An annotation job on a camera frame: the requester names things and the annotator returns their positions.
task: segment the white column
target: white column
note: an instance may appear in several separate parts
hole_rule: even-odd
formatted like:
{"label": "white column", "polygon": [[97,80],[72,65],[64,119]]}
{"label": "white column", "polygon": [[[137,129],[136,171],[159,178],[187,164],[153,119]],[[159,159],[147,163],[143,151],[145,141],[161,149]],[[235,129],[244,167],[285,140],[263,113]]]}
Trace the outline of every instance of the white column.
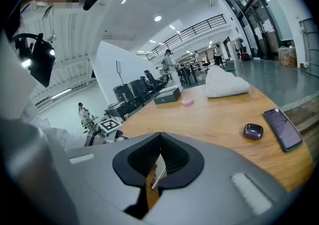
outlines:
{"label": "white column", "polygon": [[306,63],[306,52],[303,35],[300,30],[299,22],[308,18],[312,18],[309,8],[303,0],[277,0],[280,4],[284,14],[289,23],[291,32],[293,34],[298,67],[300,63]]}

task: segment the phone screen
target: phone screen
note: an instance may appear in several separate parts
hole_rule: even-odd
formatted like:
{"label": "phone screen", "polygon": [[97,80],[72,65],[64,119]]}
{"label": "phone screen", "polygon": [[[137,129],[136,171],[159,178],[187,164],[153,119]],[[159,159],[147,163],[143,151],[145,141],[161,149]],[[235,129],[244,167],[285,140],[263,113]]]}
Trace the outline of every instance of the phone screen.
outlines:
{"label": "phone screen", "polygon": [[302,141],[296,129],[279,109],[267,111],[265,116],[274,126],[286,149]]}

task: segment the smartphone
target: smartphone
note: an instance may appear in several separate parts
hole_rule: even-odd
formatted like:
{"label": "smartphone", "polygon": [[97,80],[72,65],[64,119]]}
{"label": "smartphone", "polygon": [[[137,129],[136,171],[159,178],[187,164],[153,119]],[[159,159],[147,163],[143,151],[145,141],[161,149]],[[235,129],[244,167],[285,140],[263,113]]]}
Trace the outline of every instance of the smartphone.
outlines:
{"label": "smartphone", "polygon": [[278,108],[264,112],[284,152],[291,151],[303,142],[302,137],[291,121]]}

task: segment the person standing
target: person standing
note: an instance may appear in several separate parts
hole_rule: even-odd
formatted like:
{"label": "person standing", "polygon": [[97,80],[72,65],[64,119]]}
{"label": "person standing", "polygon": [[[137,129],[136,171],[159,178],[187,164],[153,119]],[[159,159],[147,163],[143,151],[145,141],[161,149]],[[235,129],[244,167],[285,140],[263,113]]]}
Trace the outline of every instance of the person standing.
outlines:
{"label": "person standing", "polygon": [[[79,103],[78,106],[79,106],[78,114],[79,114],[79,117],[81,119],[82,125],[86,124],[90,120],[89,110],[86,110],[83,107],[82,103]],[[88,124],[86,124],[86,126],[90,130],[91,134],[93,135],[93,133],[96,131],[95,127],[94,127],[94,123],[91,121]]]}
{"label": "person standing", "polygon": [[181,86],[180,79],[178,76],[178,73],[176,71],[175,65],[172,63],[170,56],[171,51],[166,50],[165,56],[164,56],[164,62],[168,66],[168,72],[170,73],[171,77],[173,78],[173,81],[175,82],[176,85],[178,85],[179,91],[181,92],[183,90],[183,87]]}
{"label": "person standing", "polygon": [[157,73],[159,78],[161,78],[163,76],[163,74],[160,72],[160,69],[158,67],[156,67],[156,73]]}
{"label": "person standing", "polygon": [[224,65],[223,59],[221,57],[223,55],[223,53],[219,47],[219,44],[216,44],[214,52],[215,52],[216,60],[219,61],[220,64]]}

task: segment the white shirt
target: white shirt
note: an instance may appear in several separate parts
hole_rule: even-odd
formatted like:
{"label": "white shirt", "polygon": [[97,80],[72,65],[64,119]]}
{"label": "white shirt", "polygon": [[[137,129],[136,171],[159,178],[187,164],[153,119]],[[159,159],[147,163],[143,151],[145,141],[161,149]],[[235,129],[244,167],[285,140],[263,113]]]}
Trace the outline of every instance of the white shirt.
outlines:
{"label": "white shirt", "polygon": [[214,52],[215,52],[215,56],[221,56],[222,55],[220,47],[219,48],[215,47]]}

